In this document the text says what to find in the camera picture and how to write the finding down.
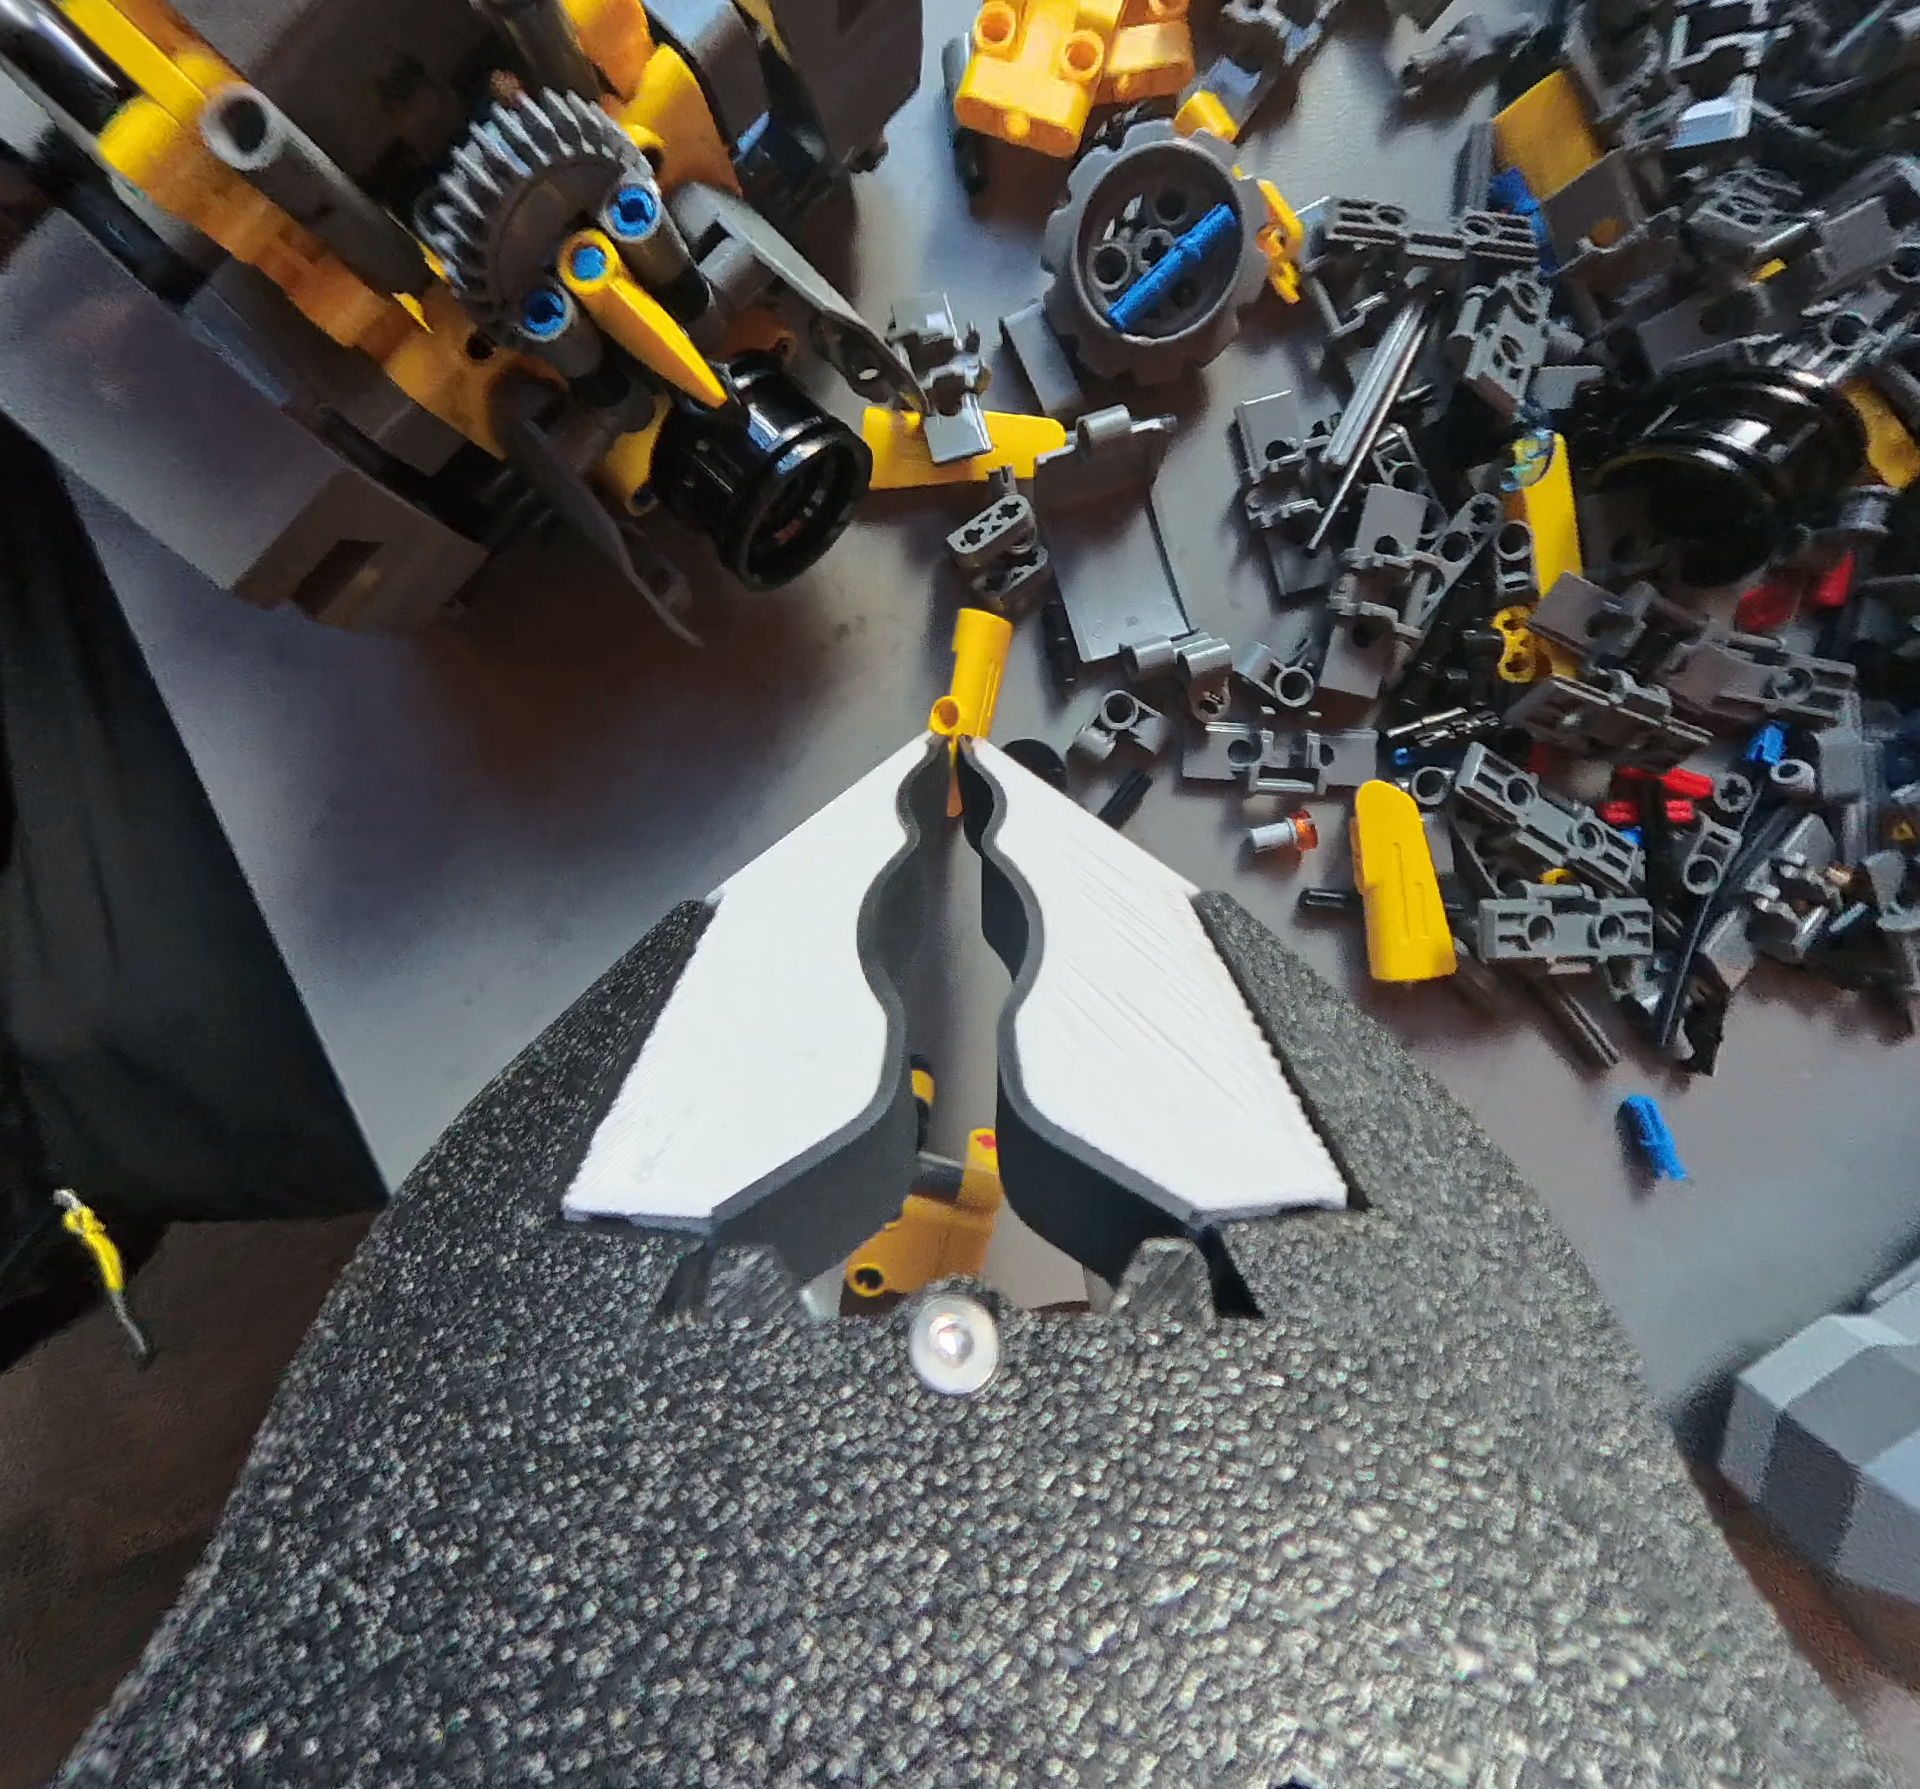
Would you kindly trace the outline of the yellow toy beam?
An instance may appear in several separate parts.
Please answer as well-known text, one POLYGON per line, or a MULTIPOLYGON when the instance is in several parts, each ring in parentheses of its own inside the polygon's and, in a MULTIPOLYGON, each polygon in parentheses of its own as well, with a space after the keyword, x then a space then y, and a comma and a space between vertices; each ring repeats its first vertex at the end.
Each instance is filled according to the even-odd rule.
POLYGON ((928 719, 928 733, 946 743, 946 816, 962 816, 958 751, 986 737, 996 720, 1000 684, 1013 629, 986 608, 962 608, 954 626, 954 674, 928 719))

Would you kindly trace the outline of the black cloth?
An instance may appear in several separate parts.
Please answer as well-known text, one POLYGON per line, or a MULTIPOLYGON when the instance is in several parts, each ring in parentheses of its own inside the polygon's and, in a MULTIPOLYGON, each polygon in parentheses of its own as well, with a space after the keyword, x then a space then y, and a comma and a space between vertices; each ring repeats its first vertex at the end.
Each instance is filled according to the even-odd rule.
POLYGON ((383 1206, 55 462, 4 425, 4 1369, 168 1225, 383 1206))

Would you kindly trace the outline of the yellow zipper pull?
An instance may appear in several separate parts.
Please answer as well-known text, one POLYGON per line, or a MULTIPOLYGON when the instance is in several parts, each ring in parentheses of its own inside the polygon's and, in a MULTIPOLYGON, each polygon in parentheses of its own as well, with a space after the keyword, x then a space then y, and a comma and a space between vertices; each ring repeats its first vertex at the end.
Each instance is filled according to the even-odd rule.
POLYGON ((119 1243, 110 1237, 104 1220, 77 1191, 59 1189, 52 1204, 65 1236, 74 1237, 88 1254, 88 1265, 104 1297, 104 1307, 129 1343, 132 1366, 145 1371, 155 1362, 155 1344, 129 1301, 129 1262, 119 1243))

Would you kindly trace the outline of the grey plastic case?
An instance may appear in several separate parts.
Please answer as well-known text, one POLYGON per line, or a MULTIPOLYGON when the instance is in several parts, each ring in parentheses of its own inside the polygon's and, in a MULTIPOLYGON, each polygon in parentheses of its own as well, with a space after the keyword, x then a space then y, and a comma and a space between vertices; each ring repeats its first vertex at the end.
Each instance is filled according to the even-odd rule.
POLYGON ((1918 1262, 1738 1373, 1718 1469, 1816 1578, 1918 1613, 1918 1262))

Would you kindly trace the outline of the yellow toy connector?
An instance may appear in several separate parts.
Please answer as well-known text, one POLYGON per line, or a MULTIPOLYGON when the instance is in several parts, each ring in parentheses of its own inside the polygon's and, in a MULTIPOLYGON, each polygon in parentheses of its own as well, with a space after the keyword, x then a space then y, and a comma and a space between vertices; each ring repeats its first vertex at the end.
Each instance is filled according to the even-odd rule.
POLYGON ((843 1317, 878 1317, 933 1282, 981 1275, 1006 1204, 996 1130, 974 1130, 962 1160, 933 1154, 935 1090, 933 1064, 915 1051, 910 1057, 915 1176, 900 1212, 849 1257, 839 1297, 843 1317))

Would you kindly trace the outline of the grey sprocket wheel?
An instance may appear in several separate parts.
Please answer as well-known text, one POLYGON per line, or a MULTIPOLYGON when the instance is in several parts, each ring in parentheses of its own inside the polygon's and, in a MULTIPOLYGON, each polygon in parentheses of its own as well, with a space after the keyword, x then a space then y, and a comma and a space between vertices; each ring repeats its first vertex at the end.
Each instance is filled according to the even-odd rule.
POLYGON ((1084 369, 1170 385, 1225 348, 1267 283, 1267 203, 1209 132, 1093 145, 1042 231, 1042 313, 1084 369))

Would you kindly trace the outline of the yellow toy vehicle model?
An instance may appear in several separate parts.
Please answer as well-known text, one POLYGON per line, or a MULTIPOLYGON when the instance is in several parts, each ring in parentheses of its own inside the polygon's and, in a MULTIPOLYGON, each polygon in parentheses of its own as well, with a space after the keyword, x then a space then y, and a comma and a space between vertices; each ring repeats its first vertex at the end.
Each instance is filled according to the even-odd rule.
POLYGON ((4 0, 4 425, 229 595, 434 621, 562 523, 692 640, 869 488, 1012 486, 944 297, 800 239, 922 78, 922 0, 4 0))

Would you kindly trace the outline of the black wheel rim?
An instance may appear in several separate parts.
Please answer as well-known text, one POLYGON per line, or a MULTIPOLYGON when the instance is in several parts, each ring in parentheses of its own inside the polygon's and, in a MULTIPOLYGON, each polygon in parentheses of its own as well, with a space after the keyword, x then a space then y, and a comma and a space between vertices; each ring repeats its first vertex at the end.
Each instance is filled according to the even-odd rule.
POLYGON ((1866 467, 1866 427, 1805 369, 1706 366, 1633 399, 1603 441, 1600 488, 1642 501, 1676 578, 1722 588, 1834 530, 1866 467))

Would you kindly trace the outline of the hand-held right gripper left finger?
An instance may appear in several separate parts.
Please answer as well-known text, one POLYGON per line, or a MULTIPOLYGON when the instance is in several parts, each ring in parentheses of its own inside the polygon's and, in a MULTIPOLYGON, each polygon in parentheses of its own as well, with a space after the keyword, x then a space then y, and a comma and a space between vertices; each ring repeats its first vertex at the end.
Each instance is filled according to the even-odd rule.
POLYGON ((563 1195, 567 1220, 766 1247, 810 1282, 915 1176, 903 973, 946 737, 913 737, 726 877, 563 1195))

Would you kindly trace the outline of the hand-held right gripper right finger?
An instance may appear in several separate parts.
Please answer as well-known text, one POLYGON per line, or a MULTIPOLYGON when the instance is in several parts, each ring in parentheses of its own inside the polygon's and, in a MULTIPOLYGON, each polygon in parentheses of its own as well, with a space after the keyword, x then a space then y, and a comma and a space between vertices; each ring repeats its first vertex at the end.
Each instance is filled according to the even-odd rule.
POLYGON ((1344 1212, 1352 1186, 1222 961, 1198 890, 1006 751, 958 752, 1013 1215, 1113 1289, 1185 1243, 1211 1307, 1262 1317, 1225 1225, 1344 1212))

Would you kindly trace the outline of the pile of toy building pieces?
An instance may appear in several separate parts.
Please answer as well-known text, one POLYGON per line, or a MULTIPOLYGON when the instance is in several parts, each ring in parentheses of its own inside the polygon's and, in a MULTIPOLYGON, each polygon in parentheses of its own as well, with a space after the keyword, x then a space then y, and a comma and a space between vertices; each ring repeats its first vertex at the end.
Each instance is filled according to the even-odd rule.
POLYGON ((1180 425, 1115 399, 1225 348, 1102 379, 1039 297, 1000 329, 1067 447, 946 546, 990 608, 1042 595, 1064 684, 1106 659, 1119 687, 1064 755, 1012 755, 1067 790, 1115 769, 1115 832, 1177 755, 1270 798, 1243 851, 1288 864, 1317 803, 1401 788, 1459 952, 1434 983, 1498 1010, 1509 970, 1597 1071, 1603 999, 1710 1079, 1766 961, 1914 1035, 1918 0, 1379 0, 1429 38, 1403 120, 1488 93, 1442 222, 1298 209, 1243 154, 1343 3, 1192 0, 1192 84, 1096 100, 1073 157, 1166 120, 1267 203, 1243 324, 1307 306, 1326 399, 1235 406, 1237 508, 1298 645, 1189 620, 1154 508, 1180 425), (1722 588, 1593 478, 1639 392, 1706 366, 1805 369, 1866 427, 1834 530, 1722 588))

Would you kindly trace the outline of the yellow curved panel part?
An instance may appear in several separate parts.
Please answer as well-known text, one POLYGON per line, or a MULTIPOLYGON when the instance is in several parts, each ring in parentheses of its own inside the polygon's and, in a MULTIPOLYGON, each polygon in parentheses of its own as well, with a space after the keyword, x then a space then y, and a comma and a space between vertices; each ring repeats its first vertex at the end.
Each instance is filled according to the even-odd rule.
POLYGON ((1427 825, 1408 794, 1384 778, 1357 790, 1352 867, 1372 980, 1416 984, 1456 977, 1459 952, 1427 825))

